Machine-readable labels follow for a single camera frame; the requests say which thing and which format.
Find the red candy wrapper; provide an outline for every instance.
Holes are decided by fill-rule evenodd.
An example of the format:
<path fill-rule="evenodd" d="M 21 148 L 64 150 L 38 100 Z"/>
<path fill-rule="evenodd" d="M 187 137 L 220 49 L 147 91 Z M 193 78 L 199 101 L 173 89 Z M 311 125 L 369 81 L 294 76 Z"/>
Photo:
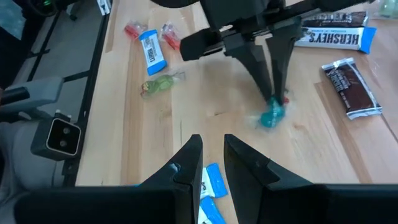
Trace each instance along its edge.
<path fill-rule="evenodd" d="M 161 40 L 166 41 L 174 50 L 180 50 L 181 38 L 178 37 L 178 31 L 171 22 L 163 25 L 160 33 Z"/>
<path fill-rule="evenodd" d="M 147 29 L 146 25 L 142 25 L 137 21 L 130 21 L 124 28 L 124 31 L 132 40 L 136 40 Z"/>

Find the brown chocolate wrapper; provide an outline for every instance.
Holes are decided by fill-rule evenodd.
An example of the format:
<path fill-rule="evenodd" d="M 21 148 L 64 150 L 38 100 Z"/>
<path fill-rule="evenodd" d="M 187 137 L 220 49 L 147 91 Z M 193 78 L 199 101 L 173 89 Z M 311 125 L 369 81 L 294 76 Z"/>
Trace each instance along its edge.
<path fill-rule="evenodd" d="M 366 27 L 369 22 L 367 12 L 320 13 L 304 19 L 304 27 Z"/>
<path fill-rule="evenodd" d="M 342 100 L 349 119 L 382 113 L 353 58 L 322 66 Z"/>

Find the teal candy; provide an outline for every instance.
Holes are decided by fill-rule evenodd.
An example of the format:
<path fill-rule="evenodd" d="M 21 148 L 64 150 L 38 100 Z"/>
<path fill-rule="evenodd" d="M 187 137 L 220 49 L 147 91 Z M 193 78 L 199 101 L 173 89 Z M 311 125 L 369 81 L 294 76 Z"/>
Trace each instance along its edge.
<path fill-rule="evenodd" d="M 279 105 L 275 97 L 268 101 L 269 111 L 261 115 L 260 122 L 267 128 L 276 127 L 285 116 L 285 108 Z"/>

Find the white label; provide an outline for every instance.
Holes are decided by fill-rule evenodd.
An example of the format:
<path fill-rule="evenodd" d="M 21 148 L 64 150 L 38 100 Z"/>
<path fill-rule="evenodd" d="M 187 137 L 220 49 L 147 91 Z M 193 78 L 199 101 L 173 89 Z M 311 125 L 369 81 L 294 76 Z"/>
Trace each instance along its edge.
<path fill-rule="evenodd" d="M 203 172 L 201 173 L 201 191 L 200 191 L 200 199 L 203 199 L 206 196 L 215 197 L 213 187 L 211 186 L 210 177 L 207 173 L 207 169 L 203 168 Z"/>
<path fill-rule="evenodd" d="M 207 215 L 201 207 L 199 207 L 198 224 L 211 224 L 211 221 L 207 218 Z"/>
<path fill-rule="evenodd" d="M 148 68 L 164 60 L 156 34 L 142 40 L 141 43 Z"/>
<path fill-rule="evenodd" d="M 296 41 L 298 47 L 359 50 L 363 28 L 310 28 Z"/>

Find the wooden tabletop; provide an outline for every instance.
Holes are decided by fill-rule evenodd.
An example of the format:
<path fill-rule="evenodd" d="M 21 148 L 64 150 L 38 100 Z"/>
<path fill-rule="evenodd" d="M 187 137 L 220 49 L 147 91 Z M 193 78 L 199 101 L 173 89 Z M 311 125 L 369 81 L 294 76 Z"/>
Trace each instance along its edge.
<path fill-rule="evenodd" d="M 222 53 L 183 62 L 178 52 L 162 44 L 169 69 L 185 71 L 187 79 L 171 91 L 143 100 L 146 63 L 141 43 L 123 32 L 127 22 L 135 19 L 159 30 L 171 21 L 183 36 L 208 24 L 199 4 L 166 9 L 149 0 L 113 2 L 77 185 L 139 184 L 192 134 L 202 136 L 204 166 L 217 162 L 226 182 L 226 133 L 312 182 L 398 182 L 397 22 L 371 21 L 378 30 L 370 55 L 295 48 L 287 79 L 287 116 L 275 129 L 265 130 L 255 125 L 266 104 L 254 81 L 237 60 Z M 257 43 L 267 52 L 264 38 L 257 38 Z M 354 57 L 384 108 L 382 116 L 354 121 L 346 117 L 320 69 L 345 57 Z M 215 201 L 227 223 L 236 223 L 231 197 Z"/>

